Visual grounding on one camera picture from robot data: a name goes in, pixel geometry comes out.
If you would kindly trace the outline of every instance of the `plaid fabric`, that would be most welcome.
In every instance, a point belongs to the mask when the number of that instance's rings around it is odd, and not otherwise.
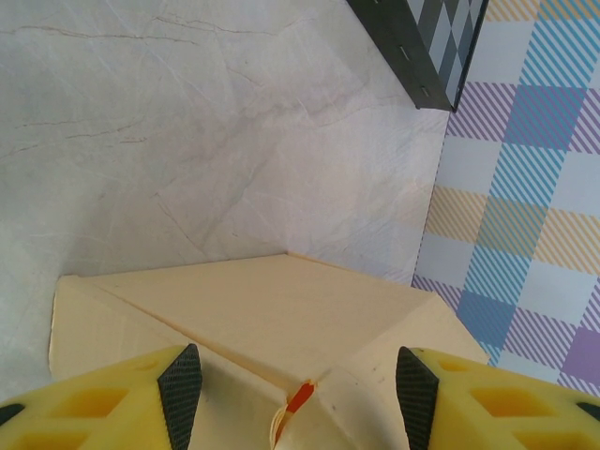
[[[490,364],[600,394],[600,3],[490,0],[414,287]]]

